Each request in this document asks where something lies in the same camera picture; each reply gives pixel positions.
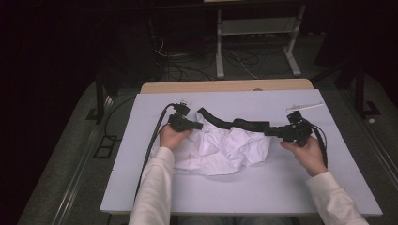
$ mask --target white sleeve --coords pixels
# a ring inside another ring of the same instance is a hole
[[[144,168],[129,224],[169,224],[173,167],[172,151],[161,147]]]
[[[307,181],[315,206],[326,225],[368,224],[354,201],[339,186],[331,172],[323,172]]]

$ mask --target hand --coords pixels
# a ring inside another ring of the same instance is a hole
[[[328,170],[323,162],[322,152],[316,138],[310,136],[303,147],[290,142],[281,142],[281,146],[295,155],[299,164],[307,170],[310,176],[316,176]]]
[[[190,136],[193,131],[184,130],[182,132],[176,132],[170,127],[170,125],[166,125],[161,129],[161,147],[167,147],[170,150],[176,149],[188,136]]]

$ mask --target gray carpet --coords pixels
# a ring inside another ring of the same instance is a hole
[[[307,36],[298,39],[294,54],[303,73],[303,78],[312,78],[325,70],[324,67],[314,65],[314,59],[322,43],[321,36]],[[267,42],[258,42],[257,39],[244,39],[240,41],[226,40],[224,48],[236,53],[241,58],[248,58],[252,65],[247,69],[261,79],[285,79],[291,75],[287,61],[283,56],[281,47],[285,39],[271,37]],[[173,59],[165,64],[163,82],[176,80],[206,80],[205,74],[215,76],[214,54],[209,53],[203,57],[193,57],[193,61],[183,63],[184,60]],[[249,75],[234,55],[224,53],[225,79],[249,80]],[[189,68],[180,71],[176,65]],[[386,97],[383,88],[370,77],[365,80],[365,100],[372,101],[381,111],[381,115],[370,116],[375,123],[369,124],[353,110],[352,89],[338,90],[333,82],[338,73],[327,77],[316,84],[315,88],[321,90],[330,112],[340,129],[344,140],[357,162],[366,182],[374,193],[384,215],[381,217],[368,217],[371,224],[394,224],[398,221],[397,188],[390,180],[388,173],[377,148],[380,145],[388,152],[392,161],[398,163],[398,110]],[[123,224],[129,216],[112,216],[102,213],[100,203],[103,192],[108,182],[119,142],[115,143],[114,151],[109,158],[93,158],[94,152],[104,135],[106,118],[107,133],[121,138],[125,125],[130,115],[133,99],[130,99],[139,90],[121,90],[117,97],[109,100],[106,107],[105,119],[96,125],[94,121],[85,120],[89,111],[95,108],[94,85],[87,88],[77,104],[64,131],[53,156],[42,175],[34,194],[26,206],[19,224]],[[320,225],[319,217],[300,217],[302,225]]]

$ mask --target white table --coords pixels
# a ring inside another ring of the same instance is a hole
[[[294,104],[324,102],[319,91],[314,89],[140,94],[131,110],[101,211],[112,214],[130,212],[153,129],[163,108],[175,99],[190,103],[189,118],[204,107],[224,121],[243,118],[270,121],[272,126],[286,125],[286,108]],[[365,216],[381,215],[375,197],[351,157],[327,106],[303,111],[302,115],[326,132],[329,169],[357,203],[360,213]],[[279,141],[273,139],[265,162],[244,167],[233,174],[176,174],[173,179],[172,214],[315,214],[316,209],[305,186],[309,176],[293,155],[279,146]]]

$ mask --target white cable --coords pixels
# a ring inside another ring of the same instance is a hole
[[[243,68],[244,68],[252,77],[254,77],[254,78],[257,79],[257,80],[260,80],[258,77],[254,76],[248,69],[246,69],[245,65],[242,63],[242,60],[241,60],[239,57],[237,57],[237,55],[236,55],[235,53],[233,53],[233,52],[231,52],[231,51],[228,51],[228,50],[223,50],[223,51],[226,51],[226,52],[229,52],[229,53],[233,54],[233,55],[237,58],[237,60],[239,60],[240,64],[243,66]]]

